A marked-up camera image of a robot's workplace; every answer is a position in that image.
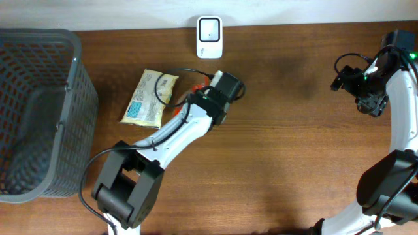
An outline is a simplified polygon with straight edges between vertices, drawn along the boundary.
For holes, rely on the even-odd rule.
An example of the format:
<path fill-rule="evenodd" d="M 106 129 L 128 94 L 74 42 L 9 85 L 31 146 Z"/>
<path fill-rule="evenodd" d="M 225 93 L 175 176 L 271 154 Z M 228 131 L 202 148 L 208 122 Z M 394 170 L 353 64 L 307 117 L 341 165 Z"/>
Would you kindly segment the red snack bag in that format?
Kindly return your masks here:
<path fill-rule="evenodd" d="M 189 90 L 187 90 L 177 101 L 177 106 L 173 111 L 173 117 L 177 116 L 178 113 L 182 110 L 183 106 L 187 103 L 187 98 L 190 94 L 195 93 L 197 90 L 202 89 L 204 87 L 204 84 L 196 84 Z"/>

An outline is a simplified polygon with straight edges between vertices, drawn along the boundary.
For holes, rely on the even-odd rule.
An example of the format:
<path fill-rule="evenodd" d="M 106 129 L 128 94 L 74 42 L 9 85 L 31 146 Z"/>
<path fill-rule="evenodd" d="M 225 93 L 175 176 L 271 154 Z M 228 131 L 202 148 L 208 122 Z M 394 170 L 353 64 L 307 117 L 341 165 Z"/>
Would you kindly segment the yellow snack bag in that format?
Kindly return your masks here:
<path fill-rule="evenodd" d="M 133 92 L 121 123 L 159 129 L 162 124 L 163 110 L 172 97 L 178 76 L 164 74 L 155 84 L 162 72 L 145 69 Z"/>

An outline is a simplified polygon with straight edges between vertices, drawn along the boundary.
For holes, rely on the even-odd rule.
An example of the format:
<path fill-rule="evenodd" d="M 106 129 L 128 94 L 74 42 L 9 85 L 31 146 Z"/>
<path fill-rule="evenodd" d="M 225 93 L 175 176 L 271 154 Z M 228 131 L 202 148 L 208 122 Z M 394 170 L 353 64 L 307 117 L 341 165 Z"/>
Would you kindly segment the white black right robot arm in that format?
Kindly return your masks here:
<path fill-rule="evenodd" d="M 355 98 L 357 110 L 378 118 L 391 109 L 389 153 L 362 174 L 356 199 L 334 217 L 320 219 L 308 234 L 380 234 L 417 221 L 417 52 L 415 34 L 395 30 L 364 69 L 337 70 L 333 91 Z"/>

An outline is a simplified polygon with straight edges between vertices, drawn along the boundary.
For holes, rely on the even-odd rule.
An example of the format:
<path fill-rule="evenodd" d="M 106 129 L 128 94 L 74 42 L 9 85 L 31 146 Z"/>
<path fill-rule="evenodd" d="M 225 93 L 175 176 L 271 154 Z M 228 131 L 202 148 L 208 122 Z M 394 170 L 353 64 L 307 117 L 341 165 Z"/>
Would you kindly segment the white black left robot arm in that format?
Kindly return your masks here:
<path fill-rule="evenodd" d="M 167 166 L 196 139 L 221 125 L 230 105 L 246 92 L 245 84 L 228 72 L 209 77 L 180 103 L 180 111 L 158 131 L 133 145 L 119 141 L 95 155 L 106 161 L 91 197 L 90 212 L 108 225 L 109 234 L 140 234 L 151 212 Z"/>

